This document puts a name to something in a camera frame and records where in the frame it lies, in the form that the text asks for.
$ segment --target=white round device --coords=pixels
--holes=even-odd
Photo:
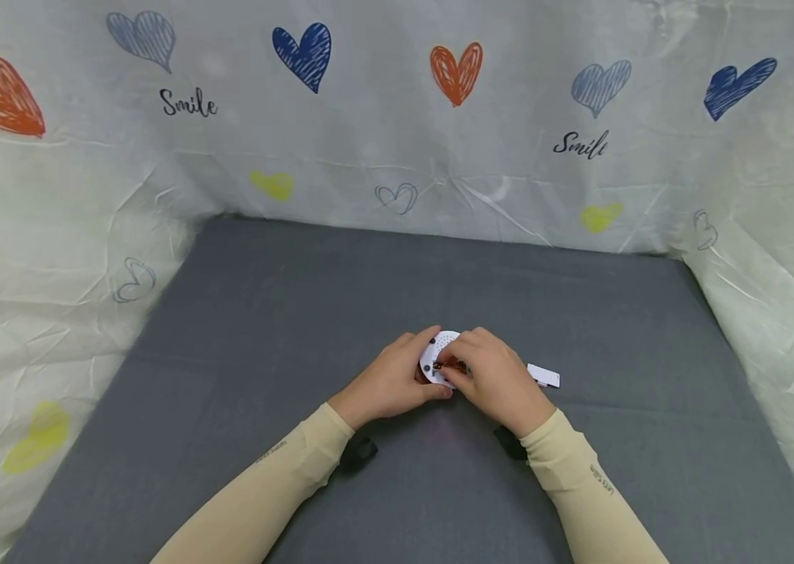
[[[425,352],[422,352],[422,356],[419,357],[419,368],[422,369],[422,374],[425,374],[425,377],[432,384],[445,385],[452,390],[457,389],[456,386],[450,384],[441,373],[434,369],[435,361],[438,360],[440,352],[457,337],[459,337],[459,333],[456,331],[441,331],[431,343],[428,343]]]

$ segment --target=gray table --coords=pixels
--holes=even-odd
[[[215,219],[41,499],[11,564],[148,562],[381,346],[478,325],[550,395],[671,562],[794,564],[794,478],[679,262]],[[301,507],[268,562],[571,562],[556,511],[461,397]],[[601,541],[595,530],[595,541]]]

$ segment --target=white plastic piece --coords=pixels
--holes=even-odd
[[[451,390],[456,390],[457,387],[444,379],[444,376],[435,370],[433,366],[440,352],[457,337],[459,337],[459,333],[456,331],[441,331],[435,336],[435,342],[426,346],[422,356],[419,357],[419,368],[422,369],[422,374],[425,374],[428,381],[431,381],[432,384],[448,386]]]
[[[439,371],[434,369],[435,361],[438,359],[440,352],[457,337],[459,337],[459,333],[456,331],[441,331],[435,336],[434,342],[426,346],[425,351],[422,352],[422,356],[419,357],[419,368],[422,369],[422,374],[425,374],[425,377],[428,381],[431,381],[432,384],[445,385],[452,390],[457,389],[456,386],[444,379],[444,376],[439,373]],[[546,368],[536,367],[535,364],[529,364],[526,369],[542,388],[546,388],[547,386],[553,386],[555,388],[561,387],[561,375],[556,372],[552,372]]]
[[[555,388],[561,387],[561,375],[553,370],[536,367],[535,364],[529,364],[526,370],[529,371],[532,378],[534,378],[542,388],[546,388],[547,386],[553,386]]]

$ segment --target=forearm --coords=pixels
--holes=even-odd
[[[259,564],[300,504],[326,485],[352,436],[325,403],[190,517],[153,564]]]
[[[522,439],[550,495],[576,564],[668,564],[597,462],[585,436],[557,410]]]

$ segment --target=white fabric backdrop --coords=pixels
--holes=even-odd
[[[794,469],[794,0],[0,0],[0,553],[223,209],[682,254]]]

